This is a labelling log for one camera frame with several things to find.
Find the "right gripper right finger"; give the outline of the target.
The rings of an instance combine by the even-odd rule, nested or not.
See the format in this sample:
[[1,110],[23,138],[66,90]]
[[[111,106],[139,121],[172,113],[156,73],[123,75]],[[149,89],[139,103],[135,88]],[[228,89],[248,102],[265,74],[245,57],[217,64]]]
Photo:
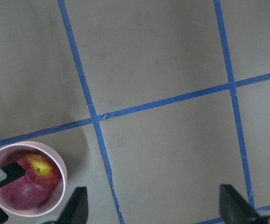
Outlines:
[[261,219],[231,184],[220,185],[219,214],[225,224],[256,224]]

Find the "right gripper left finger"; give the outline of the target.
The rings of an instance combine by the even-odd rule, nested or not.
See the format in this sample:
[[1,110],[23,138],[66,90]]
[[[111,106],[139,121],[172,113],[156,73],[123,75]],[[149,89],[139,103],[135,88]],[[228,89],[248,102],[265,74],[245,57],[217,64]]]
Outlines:
[[86,224],[88,214],[87,187],[76,187],[56,223]]

